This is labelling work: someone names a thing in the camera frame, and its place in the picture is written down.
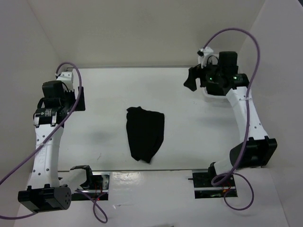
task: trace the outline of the white surface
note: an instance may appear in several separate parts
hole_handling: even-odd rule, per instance
[[[56,126],[57,124],[53,127],[50,124],[43,124],[39,128],[35,128],[36,148],[41,146],[42,142],[51,134]],[[62,134],[63,128],[60,127],[40,151],[35,154],[32,175],[28,182],[28,185],[32,186],[32,189],[44,188],[45,184],[50,184],[50,187],[59,187],[58,157]]]
[[[58,58],[24,0],[0,1],[0,178],[35,148],[33,112],[42,83],[53,78]],[[17,192],[24,189],[30,165],[0,187],[0,214],[15,216]],[[0,226],[14,221],[0,219]]]
[[[226,27],[249,30],[264,0],[28,0],[62,61],[81,67],[176,66]],[[217,50],[239,51],[226,33]]]
[[[287,227],[283,209],[267,169],[241,171],[255,189],[255,202],[246,211],[229,209],[222,198],[195,199],[191,171],[113,172],[108,201],[99,204],[108,215],[107,227]],[[235,178],[238,198],[228,198],[234,206],[249,203],[251,194],[245,181]],[[23,206],[19,215],[27,214]],[[73,201],[67,211],[37,214],[18,220],[15,227],[102,226],[93,216],[90,201]]]
[[[254,102],[264,128],[278,142],[269,166],[274,168],[274,182],[291,227],[303,223],[302,21],[303,7],[298,0],[267,0],[251,29],[261,48]],[[253,71],[255,52],[247,39],[239,57],[248,75]]]
[[[93,170],[208,168],[239,144],[232,108],[207,103],[200,89],[184,87],[187,68],[80,71],[86,111],[75,112],[65,124],[59,170],[76,165]],[[164,142],[151,165],[131,157],[126,133],[131,106],[165,114]]]

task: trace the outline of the white wall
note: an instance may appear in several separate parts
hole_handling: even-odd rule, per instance
[[[81,67],[196,64],[220,29],[250,29],[264,0],[28,0],[62,60]],[[212,47],[240,50],[244,35]]]
[[[58,56],[23,0],[0,0],[0,178],[35,147],[33,113],[42,83],[51,80]],[[15,216],[30,164],[0,186],[0,214]],[[0,219],[0,226],[13,226]]]
[[[303,222],[302,22],[298,0],[267,0],[251,28],[261,48],[253,97],[264,128],[278,142],[269,166],[291,227]],[[250,39],[241,49],[240,61],[251,75],[256,51]]]

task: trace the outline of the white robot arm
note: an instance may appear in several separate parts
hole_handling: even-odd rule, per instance
[[[34,114],[36,127],[36,147],[65,118],[75,103],[72,72],[63,72],[57,80],[49,81],[42,86],[44,98]],[[84,111],[84,95],[76,111]],[[89,166],[75,166],[68,176],[58,178],[58,156],[61,136],[64,127],[44,144],[36,153],[33,171],[26,191],[20,191],[18,200],[32,212],[66,210],[71,204],[71,195],[77,188],[89,187],[92,171]]]
[[[239,156],[247,123],[246,100],[250,106],[250,127],[245,153],[239,168],[264,166],[268,163],[277,148],[276,139],[270,139],[264,130],[253,103],[251,92],[246,97],[249,80],[245,74],[238,73],[237,53],[220,52],[214,54],[210,47],[198,51],[198,65],[189,69],[189,75],[184,86],[192,91],[197,89],[196,79],[200,79],[203,94],[208,97],[226,98],[234,111],[240,132],[240,144],[230,150],[229,156],[214,162],[208,168],[209,174],[214,177],[230,172]],[[211,58],[217,59],[217,64],[209,62]]]

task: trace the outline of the purple cable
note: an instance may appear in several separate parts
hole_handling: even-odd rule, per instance
[[[31,159],[32,156],[34,156],[36,153],[39,152],[39,150],[41,150],[41,148],[44,146],[44,144],[57,132],[57,130],[67,121],[67,119],[70,117],[70,115],[75,111],[76,109],[76,106],[80,100],[80,95],[81,95],[81,92],[82,92],[82,79],[81,79],[81,74],[79,72],[79,69],[78,67],[74,64],[74,63],[71,63],[71,62],[63,62],[61,63],[57,70],[56,70],[56,74],[59,72],[60,68],[62,65],[64,64],[69,64],[71,65],[72,67],[74,67],[74,69],[77,71],[77,74],[78,74],[78,77],[79,77],[79,93],[78,93],[78,96],[77,96],[77,99],[74,103],[74,105],[72,106],[70,112],[67,114],[67,116],[62,120],[62,122],[60,124],[58,124],[54,130],[45,138],[45,140],[42,142],[42,144],[36,148],[36,150],[34,150],[26,159],[24,159],[19,165],[17,165],[13,170],[11,170],[1,181],[0,181],[0,185],[3,184],[3,182],[5,182],[14,172],[16,172],[21,166],[23,166],[28,160]],[[33,215],[35,215],[36,213],[32,213],[32,214],[29,214],[29,215],[25,215],[25,216],[20,216],[20,217],[6,217],[6,216],[2,216],[0,215],[0,219],[5,219],[5,220],[18,220],[18,219],[23,219],[23,218],[28,218],[28,217],[31,217]]]
[[[102,193],[101,195],[99,195],[99,196],[96,198],[96,200],[93,200],[89,195],[87,195],[86,193],[84,193],[84,192],[82,192],[82,191],[80,191],[80,190],[76,190],[76,192],[81,193],[82,195],[84,195],[86,198],[88,198],[90,201],[92,201],[92,202],[94,203],[94,205],[93,205],[93,212],[94,212],[94,215],[95,215],[96,219],[97,219],[99,222],[101,222],[101,223],[103,223],[103,224],[106,224],[106,223],[108,222],[107,215],[106,215],[106,213],[103,211],[103,209],[97,204],[98,199],[99,199],[101,196],[105,195],[106,193]],[[105,221],[101,220],[101,219],[97,216],[96,210],[95,210],[96,207],[98,207],[98,209],[99,209],[99,210],[102,212],[102,214],[104,215]]]
[[[247,182],[247,184],[248,184],[248,186],[250,187],[250,190],[251,190],[251,195],[252,195],[251,201],[250,201],[250,203],[249,203],[246,207],[243,207],[243,208],[235,208],[235,207],[232,207],[232,206],[231,206],[230,204],[228,204],[228,202],[226,201],[226,196],[227,196],[227,194],[230,193],[231,191],[234,191],[234,190],[235,190],[235,189],[231,189],[231,190],[228,190],[226,193],[224,193],[224,196],[223,196],[224,202],[226,203],[226,205],[227,205],[229,208],[231,208],[231,209],[233,209],[233,210],[238,210],[238,211],[246,210],[247,208],[249,208],[249,207],[252,205],[252,203],[253,203],[254,200],[255,200],[255,193],[254,193],[254,190],[252,189],[252,186],[251,186],[250,182],[247,180],[247,178],[246,178],[245,176],[243,176],[243,175],[241,175],[241,174],[238,174],[238,173],[233,173],[233,174],[242,177],[242,178]]]
[[[223,29],[223,30],[217,32],[216,34],[214,34],[214,35],[206,42],[206,44],[204,45],[203,48],[207,47],[207,45],[208,45],[208,44],[209,44],[217,35],[221,34],[222,32],[226,32],[226,31],[239,31],[239,32],[245,33],[246,35],[248,35],[248,36],[252,39],[252,41],[254,42],[254,44],[255,44],[255,46],[256,46],[256,48],[257,48],[257,62],[256,62],[255,69],[254,69],[254,71],[253,71],[253,73],[252,73],[252,76],[251,76],[251,79],[250,79],[250,83],[249,83],[249,85],[248,85],[248,87],[247,87],[247,92],[246,92],[246,97],[249,97],[250,88],[251,88],[252,82],[253,82],[253,80],[254,80],[254,78],[255,78],[255,76],[256,76],[256,73],[257,73],[257,70],[258,70],[258,67],[259,67],[259,63],[260,63],[260,47],[259,47],[259,44],[258,44],[256,38],[255,38],[251,33],[249,33],[248,31],[246,31],[246,30],[244,30],[244,29],[236,28],[236,27],[229,27],[229,28]],[[238,156],[238,158],[237,158],[237,160],[236,160],[234,166],[233,166],[232,169],[230,170],[230,172],[225,173],[225,174],[219,174],[219,175],[215,176],[215,177],[212,179],[212,182],[211,182],[211,183],[212,183],[212,186],[219,186],[219,185],[221,185],[222,183],[224,183],[227,179],[230,178],[230,176],[234,173],[234,171],[239,167],[239,164],[240,164],[240,162],[241,162],[241,160],[242,160],[242,158],[243,158],[243,155],[244,155],[244,153],[245,153],[245,146],[246,146],[246,142],[247,142],[247,139],[248,139],[248,133],[249,133],[249,128],[250,128],[250,104],[249,104],[249,101],[248,101],[248,100],[246,100],[246,110],[247,110],[246,130],[245,130],[244,141],[243,141],[243,143],[242,143],[242,147],[241,147],[239,156]],[[233,210],[246,210],[247,208],[249,208],[249,207],[252,205],[252,203],[253,203],[253,201],[254,201],[254,191],[253,191],[253,189],[252,189],[252,187],[251,187],[251,184],[248,182],[248,180],[247,180],[244,176],[242,176],[242,175],[240,175],[240,174],[236,174],[236,173],[234,173],[234,174],[235,174],[235,175],[238,175],[238,176],[240,176],[240,177],[242,177],[242,178],[249,184],[250,189],[251,189],[251,192],[252,192],[252,200],[251,200],[251,202],[249,203],[249,205],[246,206],[246,207],[244,207],[244,208],[241,208],[241,209],[234,208],[234,207],[232,207],[231,205],[229,205],[229,204],[227,203],[227,201],[226,201],[226,198],[225,198],[225,197],[226,197],[226,194],[229,193],[229,191],[228,191],[228,192],[226,192],[225,195],[224,195],[224,201],[225,201],[226,205],[227,205],[228,207],[232,208]],[[221,178],[222,176],[224,176],[224,177],[223,177],[220,181],[215,182],[215,180],[217,180],[218,178]]]

